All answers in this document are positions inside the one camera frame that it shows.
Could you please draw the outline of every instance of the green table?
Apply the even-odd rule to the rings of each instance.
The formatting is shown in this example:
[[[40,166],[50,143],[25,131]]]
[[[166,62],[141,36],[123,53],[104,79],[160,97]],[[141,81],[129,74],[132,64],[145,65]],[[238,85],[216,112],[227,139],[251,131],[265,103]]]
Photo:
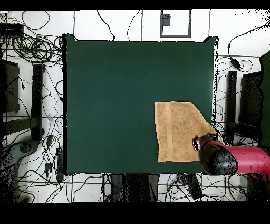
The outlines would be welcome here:
[[[158,163],[154,102],[192,102],[211,123],[215,37],[66,42],[68,175],[204,171]]]

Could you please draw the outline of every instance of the black bar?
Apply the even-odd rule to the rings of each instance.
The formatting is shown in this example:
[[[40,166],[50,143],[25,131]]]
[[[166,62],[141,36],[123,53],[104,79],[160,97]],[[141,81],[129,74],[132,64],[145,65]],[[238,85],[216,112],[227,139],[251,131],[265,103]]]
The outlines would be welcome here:
[[[22,130],[36,127],[37,122],[38,122],[37,118],[32,118],[31,121],[30,118],[10,120],[8,122],[3,122],[1,132],[5,135],[21,132]]]
[[[235,122],[236,80],[237,80],[237,72],[236,71],[228,71],[224,131],[225,131],[226,136],[229,137],[229,139],[231,140],[231,142],[233,142],[233,140],[234,140],[234,132],[232,132],[232,130],[230,130],[228,123]]]
[[[262,131],[259,127],[235,122],[228,122],[227,127],[231,133],[238,133],[257,142],[261,142],[262,140]]]
[[[31,117],[37,119],[37,125],[31,129],[31,137],[38,142],[42,138],[42,81],[44,72],[45,65],[33,64]]]

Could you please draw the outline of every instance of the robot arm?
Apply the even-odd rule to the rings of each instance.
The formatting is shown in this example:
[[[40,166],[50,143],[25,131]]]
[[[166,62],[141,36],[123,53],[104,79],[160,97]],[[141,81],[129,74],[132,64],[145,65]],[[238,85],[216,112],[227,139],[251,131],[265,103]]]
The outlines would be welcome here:
[[[270,201],[270,156],[257,146],[227,146],[217,137],[196,137],[194,149],[204,169],[212,175],[251,174],[247,200]]]

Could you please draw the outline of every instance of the plug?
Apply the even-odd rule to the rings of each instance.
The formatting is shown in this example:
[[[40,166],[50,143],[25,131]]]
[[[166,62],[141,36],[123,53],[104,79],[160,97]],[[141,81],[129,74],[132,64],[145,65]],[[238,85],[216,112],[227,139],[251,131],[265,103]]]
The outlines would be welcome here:
[[[52,163],[46,163],[44,173],[49,174],[52,172],[53,164]]]
[[[46,141],[47,150],[51,147],[52,142],[53,142],[53,136],[49,135]]]
[[[240,65],[240,63],[239,63],[236,59],[233,59],[232,57],[230,57],[230,62],[232,63],[232,65],[233,65],[236,69],[238,69],[239,71],[241,71],[241,70],[240,70],[241,65]]]
[[[23,88],[23,90],[25,90],[25,86],[23,85],[23,82],[22,82],[22,88]]]

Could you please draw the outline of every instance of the brown towel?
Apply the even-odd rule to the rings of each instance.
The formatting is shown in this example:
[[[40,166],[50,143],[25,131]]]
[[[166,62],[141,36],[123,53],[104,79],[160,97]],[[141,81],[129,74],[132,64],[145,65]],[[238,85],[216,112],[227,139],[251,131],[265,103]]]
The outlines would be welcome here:
[[[191,102],[156,102],[155,123],[159,144],[158,162],[199,161],[192,139],[216,133]]]

